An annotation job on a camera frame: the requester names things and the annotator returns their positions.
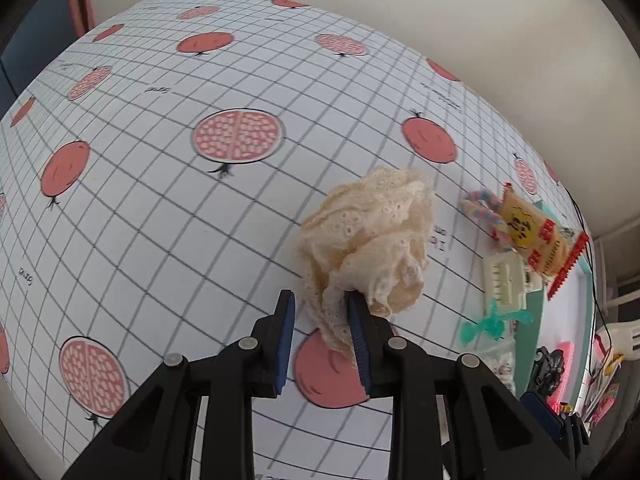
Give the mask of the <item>white bed frame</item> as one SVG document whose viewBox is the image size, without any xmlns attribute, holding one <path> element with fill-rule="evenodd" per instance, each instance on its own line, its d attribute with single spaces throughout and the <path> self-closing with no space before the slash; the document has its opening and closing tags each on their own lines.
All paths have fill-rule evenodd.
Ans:
<svg viewBox="0 0 640 480">
<path fill-rule="evenodd" d="M 639 359 L 639 217 L 596 239 L 598 330 L 610 360 Z"/>
</svg>

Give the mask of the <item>cotton swabs plastic bag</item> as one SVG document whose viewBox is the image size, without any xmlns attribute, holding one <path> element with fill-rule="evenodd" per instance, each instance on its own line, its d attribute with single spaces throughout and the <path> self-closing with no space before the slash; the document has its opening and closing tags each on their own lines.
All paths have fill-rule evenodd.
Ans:
<svg viewBox="0 0 640 480">
<path fill-rule="evenodd" d="M 515 341 L 501 341 L 480 357 L 510 393 L 515 394 Z"/>
</svg>

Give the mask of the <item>teal shallow box tray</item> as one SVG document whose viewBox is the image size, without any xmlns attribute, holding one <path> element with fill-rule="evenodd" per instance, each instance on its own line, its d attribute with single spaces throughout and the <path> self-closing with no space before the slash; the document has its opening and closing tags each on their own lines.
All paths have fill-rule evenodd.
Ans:
<svg viewBox="0 0 640 480">
<path fill-rule="evenodd" d="M 581 410 L 590 381 L 594 315 L 593 275 L 587 259 L 577 260 L 551 299 L 544 290 L 528 294 L 527 310 L 533 313 L 534 322 L 518 326 L 515 333 L 516 392 L 523 393 L 528 385 L 538 347 L 553 350 L 569 341 L 573 356 L 565 360 L 568 378 L 560 400 Z"/>
</svg>

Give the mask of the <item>pomegranate grid bedsheet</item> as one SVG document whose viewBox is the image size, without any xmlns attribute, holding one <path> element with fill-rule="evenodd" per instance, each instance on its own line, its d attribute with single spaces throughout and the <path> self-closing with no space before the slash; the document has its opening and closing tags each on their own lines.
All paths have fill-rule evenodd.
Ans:
<svg viewBox="0 0 640 480">
<path fill-rule="evenodd" d="M 99 429 L 65 387 L 93 339 L 129 389 L 211 356 L 299 284 L 297 231 L 342 183 L 416 168 L 434 188 L 423 294 L 394 317 L 445 358 L 483 316 L 492 240 L 466 193 L 505 183 L 578 226 L 510 122 L 382 32 L 306 4 L 143 0 L 49 62 L 1 122 L 6 384 L 63 466 Z"/>
</svg>

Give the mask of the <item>pink hair roller clip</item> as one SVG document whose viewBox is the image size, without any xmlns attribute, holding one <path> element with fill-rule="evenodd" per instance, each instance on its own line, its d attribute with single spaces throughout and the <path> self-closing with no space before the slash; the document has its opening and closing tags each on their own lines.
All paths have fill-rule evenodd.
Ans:
<svg viewBox="0 0 640 480">
<path fill-rule="evenodd" d="M 565 390 L 573 365 L 573 356 L 574 344 L 571 341 L 562 341 L 558 348 L 554 349 L 550 354 L 553 367 L 547 404 L 556 414 L 559 414 L 561 405 L 564 403 Z"/>
</svg>

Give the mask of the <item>cream lace cloth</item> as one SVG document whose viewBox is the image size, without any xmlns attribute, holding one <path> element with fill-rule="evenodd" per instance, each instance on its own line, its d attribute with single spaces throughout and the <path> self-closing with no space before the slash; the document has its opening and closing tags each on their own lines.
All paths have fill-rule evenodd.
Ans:
<svg viewBox="0 0 640 480">
<path fill-rule="evenodd" d="M 337 185 L 302 222 L 296 252 L 303 305 L 329 349 L 354 356 L 346 292 L 363 294 L 379 318 L 418 302 L 433 206 L 431 182 L 421 171 L 378 166 Z"/>
</svg>

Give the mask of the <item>teal plastic hair clip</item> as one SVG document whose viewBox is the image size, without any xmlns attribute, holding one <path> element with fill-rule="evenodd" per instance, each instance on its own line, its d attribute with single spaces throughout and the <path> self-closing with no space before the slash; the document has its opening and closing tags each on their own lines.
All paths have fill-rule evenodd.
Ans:
<svg viewBox="0 0 640 480">
<path fill-rule="evenodd" d="M 493 340 L 500 339 L 506 330 L 506 324 L 517 322 L 530 324 L 534 316 L 526 309 L 513 312 L 501 312 L 495 299 L 489 300 L 488 313 L 477 323 L 465 322 L 460 327 L 459 339 L 462 346 L 470 344 L 480 333 L 486 332 Z"/>
</svg>

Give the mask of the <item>orange snack packet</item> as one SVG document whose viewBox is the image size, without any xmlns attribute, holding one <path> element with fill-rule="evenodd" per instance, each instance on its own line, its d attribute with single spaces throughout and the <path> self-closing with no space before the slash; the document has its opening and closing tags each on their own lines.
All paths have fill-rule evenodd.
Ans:
<svg viewBox="0 0 640 480">
<path fill-rule="evenodd" d="M 506 222 L 515 250 L 533 271 L 549 282 L 547 299 L 551 300 L 585 251 L 589 243 L 588 234 L 561 226 L 518 196 L 511 183 L 503 187 L 498 214 Z"/>
</svg>

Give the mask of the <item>black toy car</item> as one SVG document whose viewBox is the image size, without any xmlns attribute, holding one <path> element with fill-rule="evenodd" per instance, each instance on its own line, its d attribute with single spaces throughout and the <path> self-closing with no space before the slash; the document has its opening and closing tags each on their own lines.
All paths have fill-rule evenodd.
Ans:
<svg viewBox="0 0 640 480">
<path fill-rule="evenodd" d="M 551 352 L 545 346 L 537 348 L 527 386 L 528 391 L 536 391 L 543 398 L 546 398 L 550 393 L 549 388 L 553 367 L 550 358 Z"/>
</svg>

